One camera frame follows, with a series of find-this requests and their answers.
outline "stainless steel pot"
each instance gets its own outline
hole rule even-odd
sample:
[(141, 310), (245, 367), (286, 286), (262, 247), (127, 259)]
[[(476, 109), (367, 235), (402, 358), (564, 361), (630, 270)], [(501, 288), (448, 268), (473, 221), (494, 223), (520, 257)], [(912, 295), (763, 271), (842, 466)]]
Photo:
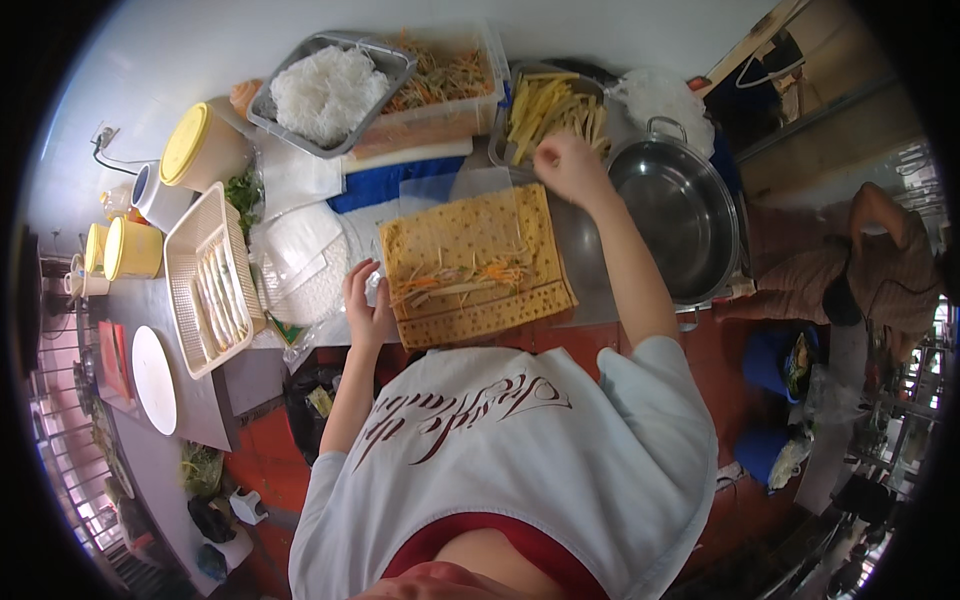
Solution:
[[(654, 132), (657, 121), (680, 130), (683, 142)], [(646, 133), (618, 144), (607, 163), (673, 301), (716, 296), (736, 264), (736, 208), (716, 169), (686, 145), (684, 127), (653, 117)]]

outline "white wall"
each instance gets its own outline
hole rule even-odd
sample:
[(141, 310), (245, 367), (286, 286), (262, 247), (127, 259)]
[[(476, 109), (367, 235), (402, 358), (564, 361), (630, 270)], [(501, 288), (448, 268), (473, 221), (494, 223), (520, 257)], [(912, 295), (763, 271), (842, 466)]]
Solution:
[(268, 75), (310, 34), (395, 32), (486, 17), (509, 59), (576, 56), (614, 72), (643, 63), (684, 76), (706, 73), (776, 0), (128, 0), (108, 21), (39, 132), (28, 223), (42, 252), (72, 253), (77, 234), (103, 219), (100, 192), (130, 176), (98, 166), (89, 143), (101, 121), (120, 127), (107, 149), (158, 158), (196, 102)]

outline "yellow lid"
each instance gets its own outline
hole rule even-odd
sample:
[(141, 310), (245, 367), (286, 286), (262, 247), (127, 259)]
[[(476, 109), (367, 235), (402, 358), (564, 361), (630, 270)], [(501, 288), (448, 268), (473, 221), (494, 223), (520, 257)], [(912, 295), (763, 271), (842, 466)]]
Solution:
[(103, 260), (103, 250), (105, 243), (104, 226), (94, 223), (90, 226), (90, 231), (86, 235), (86, 252), (84, 252), (84, 270), (88, 273), (96, 271)]
[(210, 129), (212, 111), (206, 102), (193, 105), (183, 115), (167, 139), (160, 158), (160, 180), (167, 185), (177, 185), (197, 157)]
[(120, 271), (120, 258), (123, 253), (123, 237), (126, 232), (127, 220), (114, 219), (107, 233), (107, 242), (104, 244), (104, 276), (113, 281)]

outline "red floor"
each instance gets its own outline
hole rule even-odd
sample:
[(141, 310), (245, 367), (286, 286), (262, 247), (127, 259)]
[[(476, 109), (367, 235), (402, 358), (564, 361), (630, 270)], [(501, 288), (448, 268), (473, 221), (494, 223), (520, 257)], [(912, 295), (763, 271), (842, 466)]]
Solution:
[[(751, 420), (762, 419), (770, 408), (770, 400), (760, 390), (745, 384), (740, 373), (740, 359), (747, 336), (756, 324), (726, 322), (715, 324), (709, 313), (703, 315), (700, 325), (690, 333), (681, 334), (681, 345), (693, 377), (713, 415), (719, 439), (719, 467), (733, 461), (733, 444), (744, 426)], [(619, 324), (554, 328), (526, 331), (510, 338), (498, 339), (499, 346), (523, 348), (537, 352), (563, 346), (577, 363), (594, 378), (599, 376), (596, 354), (601, 348), (629, 352), (623, 329)], [(321, 362), (343, 360), (344, 348), (318, 350)], [(377, 364), (381, 382), (389, 381), (402, 371), (407, 353), (397, 345), (384, 347)], [(226, 466), (238, 485), (257, 490), (269, 507), (299, 512), (306, 495), (309, 469), (293, 444), (282, 408), (256, 420), (241, 432), (243, 447), (227, 455)], [(729, 553), (744, 540), (758, 540), (772, 533), (789, 511), (799, 478), (773, 496), (757, 482), (744, 478), (736, 486), (727, 487), (716, 495), (707, 529), (701, 536), (702, 546), (694, 551), (681, 578)], [(277, 598), (290, 596), (286, 582), (286, 567), (293, 533), (264, 521), (256, 527), (266, 553), (254, 552), (247, 559), (248, 571), (254, 574), (262, 593)]]

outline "hand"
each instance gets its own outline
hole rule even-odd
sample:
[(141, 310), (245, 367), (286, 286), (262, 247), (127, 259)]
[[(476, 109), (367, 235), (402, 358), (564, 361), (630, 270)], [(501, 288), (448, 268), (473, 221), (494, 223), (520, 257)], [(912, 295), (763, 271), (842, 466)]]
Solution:
[(600, 158), (572, 133), (545, 137), (534, 153), (534, 171), (547, 187), (591, 215), (605, 205), (623, 203)]
[(353, 267), (344, 277), (344, 305), (350, 325), (350, 341), (355, 348), (380, 351), (394, 322), (390, 307), (390, 284), (380, 279), (376, 288), (376, 307), (367, 304), (367, 279), (380, 268), (379, 261), (368, 258)]

